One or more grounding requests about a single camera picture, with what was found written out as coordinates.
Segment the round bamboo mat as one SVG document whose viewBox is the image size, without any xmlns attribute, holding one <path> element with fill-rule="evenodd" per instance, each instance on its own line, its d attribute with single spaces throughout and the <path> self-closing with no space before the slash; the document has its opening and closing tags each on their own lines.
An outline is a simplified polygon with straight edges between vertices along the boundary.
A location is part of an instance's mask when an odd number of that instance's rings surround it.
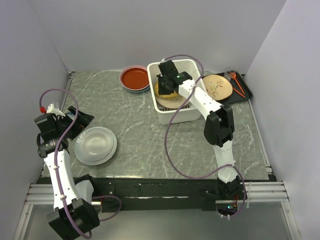
<svg viewBox="0 0 320 240">
<path fill-rule="evenodd" d="M 159 92 L 159 82 L 157 81 L 155 83 L 155 86 L 154 86 L 154 93 L 155 93 L 155 96 L 156 97 L 159 97 L 161 99 L 166 99 L 166 100 L 171 100 L 171 99 L 178 99 L 180 98 L 181 96 L 176 93 L 175 91 L 173 93 L 170 93 L 170 94 L 160 94 Z"/>
</svg>

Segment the cream floral plate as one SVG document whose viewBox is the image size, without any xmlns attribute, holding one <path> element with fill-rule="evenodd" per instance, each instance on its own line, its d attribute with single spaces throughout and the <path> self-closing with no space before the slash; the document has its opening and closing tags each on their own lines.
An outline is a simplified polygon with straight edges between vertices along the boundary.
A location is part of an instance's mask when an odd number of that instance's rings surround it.
<svg viewBox="0 0 320 240">
<path fill-rule="evenodd" d="M 156 101 L 166 109 L 178 109 L 182 103 L 186 100 L 183 96 L 176 96 L 173 98 L 162 98 L 160 96 L 155 96 Z"/>
</svg>

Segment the red round plate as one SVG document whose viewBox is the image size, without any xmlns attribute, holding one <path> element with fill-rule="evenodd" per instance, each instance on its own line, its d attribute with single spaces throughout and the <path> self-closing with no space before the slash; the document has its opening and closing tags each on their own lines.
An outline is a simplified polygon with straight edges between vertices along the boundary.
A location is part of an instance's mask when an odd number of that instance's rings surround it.
<svg viewBox="0 0 320 240">
<path fill-rule="evenodd" d="M 143 93 L 150 88 L 147 68 L 133 65 L 125 68 L 119 76 L 122 87 L 131 93 Z"/>
</svg>

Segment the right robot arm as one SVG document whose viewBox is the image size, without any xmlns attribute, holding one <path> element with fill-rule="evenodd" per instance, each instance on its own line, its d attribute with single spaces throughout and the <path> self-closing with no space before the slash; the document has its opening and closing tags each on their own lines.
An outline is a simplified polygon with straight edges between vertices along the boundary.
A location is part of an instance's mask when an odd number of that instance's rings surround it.
<svg viewBox="0 0 320 240">
<path fill-rule="evenodd" d="M 206 90 L 198 86 L 202 79 L 194 79 L 186 71 L 178 71 L 175 63 L 167 58 L 158 65 L 158 93 L 160 95 L 177 93 L 185 98 L 182 103 L 191 103 L 204 117 L 203 134 L 206 141 L 212 145 L 217 169 L 202 178 L 205 179 L 214 173 L 218 174 L 218 194 L 223 199 L 235 196 L 243 184 L 243 177 L 234 165 L 232 150 L 233 134 L 235 132 L 233 110 L 230 106 L 222 105 L 211 98 Z"/>
</svg>

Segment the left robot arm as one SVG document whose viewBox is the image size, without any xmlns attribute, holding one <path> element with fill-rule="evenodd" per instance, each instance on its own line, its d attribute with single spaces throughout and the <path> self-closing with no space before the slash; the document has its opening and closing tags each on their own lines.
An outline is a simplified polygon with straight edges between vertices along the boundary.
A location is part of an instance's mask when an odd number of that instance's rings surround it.
<svg viewBox="0 0 320 240">
<path fill-rule="evenodd" d="M 70 106 L 63 113 L 51 103 L 41 107 L 41 115 L 34 122 L 40 130 L 37 135 L 37 153 L 50 174 L 53 188 L 53 212 L 47 216 L 50 227 L 63 239 L 89 240 L 92 230 L 99 226 L 98 214 L 92 205 L 100 193 L 90 175 L 74 180 L 71 172 L 69 140 L 76 138 L 94 119 Z"/>
</svg>

